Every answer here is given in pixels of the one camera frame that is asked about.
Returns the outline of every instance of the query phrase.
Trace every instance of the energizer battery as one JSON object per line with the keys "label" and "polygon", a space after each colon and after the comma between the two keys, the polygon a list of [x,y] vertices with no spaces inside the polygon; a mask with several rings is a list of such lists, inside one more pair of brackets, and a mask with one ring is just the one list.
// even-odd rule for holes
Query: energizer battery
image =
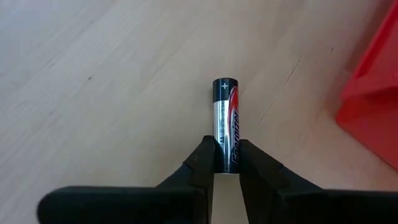
{"label": "energizer battery", "polygon": [[239,173],[238,81],[219,78],[213,82],[215,172]]}

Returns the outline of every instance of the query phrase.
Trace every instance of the wood grain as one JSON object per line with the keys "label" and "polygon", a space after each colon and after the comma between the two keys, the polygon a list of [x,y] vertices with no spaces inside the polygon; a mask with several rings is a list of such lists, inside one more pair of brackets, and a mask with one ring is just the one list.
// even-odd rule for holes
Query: wood grain
{"label": "wood grain", "polygon": [[[242,137],[296,173],[398,190],[333,120],[390,3],[0,1],[0,223],[37,223],[65,185],[158,184],[211,134],[218,77],[239,80]],[[247,222],[238,183],[216,176],[213,223]]]}

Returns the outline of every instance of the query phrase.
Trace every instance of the clamp jaw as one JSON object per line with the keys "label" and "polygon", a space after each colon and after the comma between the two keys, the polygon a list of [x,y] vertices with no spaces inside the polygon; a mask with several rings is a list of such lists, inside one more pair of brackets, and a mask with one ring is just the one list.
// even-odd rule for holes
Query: clamp jaw
{"label": "clamp jaw", "polygon": [[[39,203],[41,224],[210,223],[217,144],[202,142],[156,187],[65,187]],[[391,222],[398,193],[324,190],[248,140],[240,140],[240,183],[253,223]]]}

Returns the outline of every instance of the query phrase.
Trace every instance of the red container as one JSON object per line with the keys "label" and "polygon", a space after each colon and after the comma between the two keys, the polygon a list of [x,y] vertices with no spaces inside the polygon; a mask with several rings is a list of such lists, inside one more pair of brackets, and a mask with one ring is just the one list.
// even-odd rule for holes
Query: red container
{"label": "red container", "polygon": [[398,1],[341,98],[337,123],[398,170]]}

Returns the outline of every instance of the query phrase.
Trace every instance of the wooden floor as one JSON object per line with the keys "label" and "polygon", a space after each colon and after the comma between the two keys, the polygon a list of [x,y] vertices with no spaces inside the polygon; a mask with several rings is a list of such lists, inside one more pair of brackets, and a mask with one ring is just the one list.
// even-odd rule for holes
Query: wooden floor
{"label": "wooden floor", "polygon": [[[398,190],[334,122],[391,1],[0,1],[0,223],[66,185],[155,186],[212,133],[239,80],[241,135],[322,187]],[[216,176],[213,223],[247,223]]]}

